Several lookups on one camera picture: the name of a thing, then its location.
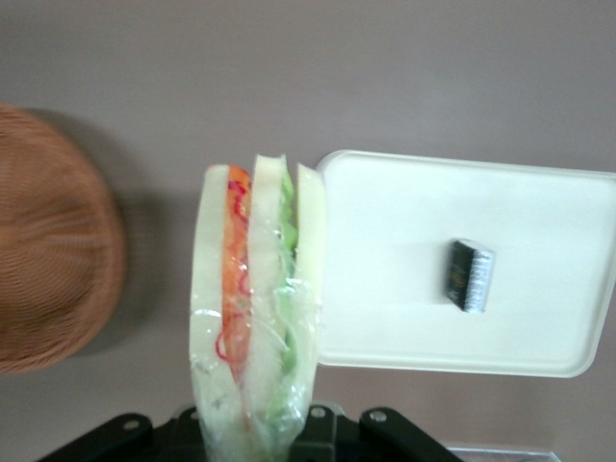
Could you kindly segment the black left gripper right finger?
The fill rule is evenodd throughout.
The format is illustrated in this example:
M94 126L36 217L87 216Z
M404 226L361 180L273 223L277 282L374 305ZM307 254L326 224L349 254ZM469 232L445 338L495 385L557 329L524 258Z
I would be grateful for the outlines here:
M358 421L336 404L315 403L297 437L299 461L458 461L398 411L374 407Z

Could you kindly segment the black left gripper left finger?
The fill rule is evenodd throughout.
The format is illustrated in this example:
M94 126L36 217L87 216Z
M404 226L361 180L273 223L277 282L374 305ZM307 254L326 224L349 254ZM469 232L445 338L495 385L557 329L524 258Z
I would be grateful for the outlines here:
M160 426L139 413L116 416L42 457L44 461L202 461L198 412L183 406Z

